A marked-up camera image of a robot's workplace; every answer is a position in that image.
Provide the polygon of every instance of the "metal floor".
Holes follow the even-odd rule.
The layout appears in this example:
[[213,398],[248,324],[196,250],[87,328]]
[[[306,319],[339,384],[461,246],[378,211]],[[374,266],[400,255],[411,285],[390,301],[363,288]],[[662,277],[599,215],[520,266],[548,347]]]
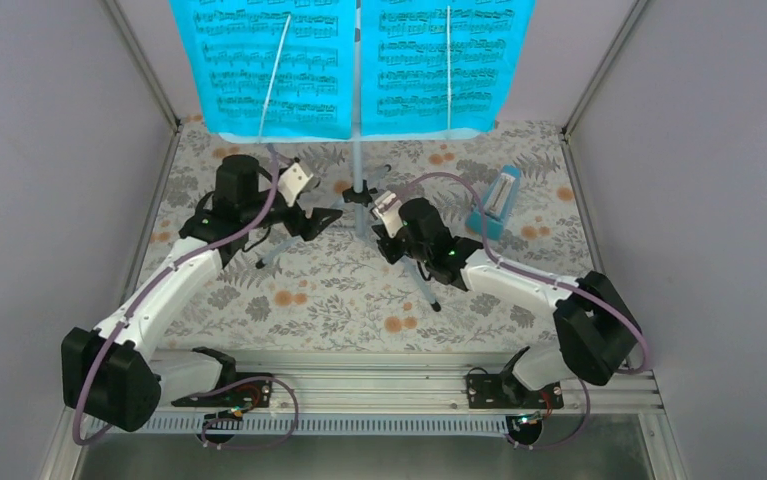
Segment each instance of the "metal floor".
[[[564,438],[579,419],[545,423],[542,441]],[[234,441],[263,442],[263,437]],[[597,415],[574,442],[545,452],[515,451],[478,437],[296,436],[262,452],[204,449],[193,435],[110,435],[84,450],[75,478],[257,480],[653,478],[635,415]]]

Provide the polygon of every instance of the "floral tablecloth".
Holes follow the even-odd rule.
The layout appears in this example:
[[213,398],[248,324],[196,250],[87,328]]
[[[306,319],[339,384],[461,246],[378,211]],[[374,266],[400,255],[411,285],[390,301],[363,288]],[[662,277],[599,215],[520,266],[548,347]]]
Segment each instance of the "floral tablecloth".
[[[329,206],[351,185],[350,144],[286,144],[278,150],[300,157],[322,175],[302,205]],[[147,278],[178,238],[177,230],[215,183],[215,169],[232,153],[267,164],[259,145],[231,145],[211,135],[199,116],[184,125],[151,245],[141,272]],[[523,178],[513,216],[495,249],[504,257],[561,274],[591,269],[574,192],[557,129],[532,122],[499,122],[469,141],[374,142],[363,146],[366,171],[391,164],[383,188],[402,185],[428,171],[447,171],[485,191],[499,169],[512,164]],[[439,208],[455,235],[465,229],[471,199],[457,184],[430,180],[414,191]],[[353,207],[336,224],[353,225]],[[251,234],[255,241],[262,230]],[[350,228],[331,228],[315,241],[298,243],[262,270],[254,263],[288,238],[273,229],[262,245],[239,253],[185,307],[163,340],[165,348],[206,345],[218,349],[287,349],[375,352],[507,352],[552,338],[550,318],[491,295],[432,283],[442,311],[434,312],[399,265],[354,239]]]

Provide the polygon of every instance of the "white wall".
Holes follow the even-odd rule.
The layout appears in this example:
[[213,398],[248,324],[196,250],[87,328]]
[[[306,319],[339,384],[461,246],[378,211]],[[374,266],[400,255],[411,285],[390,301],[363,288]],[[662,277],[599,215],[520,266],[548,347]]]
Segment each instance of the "white wall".
[[170,138],[100,2],[0,3],[0,479],[38,474],[60,342],[115,308]]
[[767,479],[767,2],[654,1],[572,134],[697,479]]
[[[118,1],[177,115],[199,112],[168,0]],[[537,1],[516,79],[499,118],[565,124],[633,3]]]

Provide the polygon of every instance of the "blue paper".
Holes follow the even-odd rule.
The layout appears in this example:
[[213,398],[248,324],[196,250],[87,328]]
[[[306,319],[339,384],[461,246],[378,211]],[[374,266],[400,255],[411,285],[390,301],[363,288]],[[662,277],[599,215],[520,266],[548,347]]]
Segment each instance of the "blue paper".
[[[347,139],[355,0],[170,0],[211,132]],[[267,116],[260,122],[280,37]]]
[[535,0],[377,0],[362,6],[362,134],[489,131],[507,99]]

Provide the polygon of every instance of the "robotic arm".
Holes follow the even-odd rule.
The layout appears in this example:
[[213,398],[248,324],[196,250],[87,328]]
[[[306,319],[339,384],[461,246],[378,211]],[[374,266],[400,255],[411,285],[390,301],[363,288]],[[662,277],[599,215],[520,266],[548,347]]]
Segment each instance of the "robotic arm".
[[636,345],[633,335],[615,317],[581,296],[557,288],[560,283],[577,286],[619,310],[638,328],[604,275],[589,272],[577,279],[504,260],[505,265],[553,279],[551,285],[501,268],[482,243],[452,236],[439,211],[424,198],[401,203],[387,192],[377,199],[372,213],[381,221],[372,229],[378,236],[378,249],[389,263],[406,255],[421,262],[439,283],[488,293],[536,315],[554,318],[557,339],[522,349],[502,372],[505,391],[517,403],[559,380],[579,377],[605,385]]
[[[238,232],[262,211],[268,192],[259,191],[259,175],[273,181],[255,158],[226,157],[216,173],[215,191],[198,203],[162,265],[92,331],[74,328],[65,337],[61,353],[67,406],[76,407],[92,363],[119,322],[125,327],[102,360],[88,393],[85,412],[94,417],[132,432],[147,422],[157,406],[220,388],[235,378],[235,360],[214,350],[199,348],[166,359],[154,353],[168,326],[195,292],[218,276],[248,238],[204,251],[176,267],[174,262]],[[307,217],[297,199],[318,181],[297,160],[280,171],[277,182],[279,195],[260,227],[282,224],[290,235],[309,241],[342,215],[341,210],[314,208]],[[210,198],[212,208],[207,209]],[[169,267],[173,271],[160,277]]]
[[[125,326],[100,360],[88,390],[85,412],[89,415],[132,432],[141,428],[158,406],[234,381],[235,360],[228,355],[197,348],[162,358],[156,348],[195,292],[217,277],[248,239],[243,236],[183,263],[178,259],[226,239],[251,223],[267,197],[267,192],[258,190],[259,175],[273,181],[253,157],[225,158],[216,174],[215,191],[198,203],[195,214],[180,230],[180,240],[157,271],[95,329],[74,328],[65,337],[61,353],[67,406],[76,407],[90,368],[119,324]],[[307,216],[300,208],[298,197],[317,181],[298,161],[281,170],[277,181],[279,195],[260,227],[282,224],[290,235],[309,241],[341,216],[341,210],[321,208]],[[212,208],[206,209],[210,198]],[[372,228],[378,236],[378,248],[389,263],[406,255],[421,262],[431,277],[444,285],[485,292],[534,314],[553,316],[557,339],[522,349],[501,372],[503,392],[513,404],[524,404],[546,385],[568,378],[580,377],[604,385],[636,344],[634,336],[615,317],[580,295],[557,288],[560,283],[575,285],[616,308],[636,325],[605,276],[590,272],[577,279],[504,261],[505,265],[554,279],[552,286],[502,269],[480,242],[452,236],[438,210],[424,198],[402,204],[387,192],[377,199],[372,212],[381,221]],[[169,267],[172,272],[161,276]]]

